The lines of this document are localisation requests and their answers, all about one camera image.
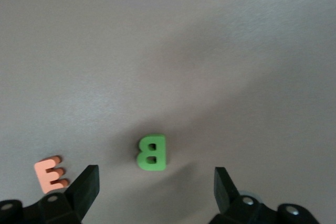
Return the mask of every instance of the orange object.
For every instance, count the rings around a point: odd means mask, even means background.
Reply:
[[[58,180],[65,173],[62,168],[54,169],[60,162],[59,156],[53,156],[42,159],[34,165],[37,178],[45,194],[55,189],[64,188],[69,184],[66,179]]]

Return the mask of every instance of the foam letter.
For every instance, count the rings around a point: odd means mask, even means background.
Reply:
[[[143,170],[166,169],[166,140],[162,134],[145,136],[139,142],[138,165]]]
[[[69,184],[66,179],[58,180],[64,174],[64,170],[62,168],[54,169],[54,167],[60,162],[61,159],[58,156],[53,156],[34,165],[41,189],[45,194],[52,190],[64,188]]]

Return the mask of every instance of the black object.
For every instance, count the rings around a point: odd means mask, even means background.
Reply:
[[[99,167],[89,165],[64,193],[51,193],[29,207],[0,202],[0,224],[81,224],[99,193]]]
[[[274,211],[251,196],[242,196],[223,167],[215,168],[215,198],[220,214],[209,224],[319,224],[306,209],[282,204]]]

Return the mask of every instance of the green letter b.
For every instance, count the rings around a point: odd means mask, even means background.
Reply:
[[[166,169],[166,139],[162,134],[145,136],[139,142],[138,165],[143,170]]]

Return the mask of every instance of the gray surface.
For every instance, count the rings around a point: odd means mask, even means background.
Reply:
[[[199,223],[215,166],[336,223],[336,0],[0,0],[0,200],[100,165],[84,223]],[[167,137],[167,169],[135,162]]]

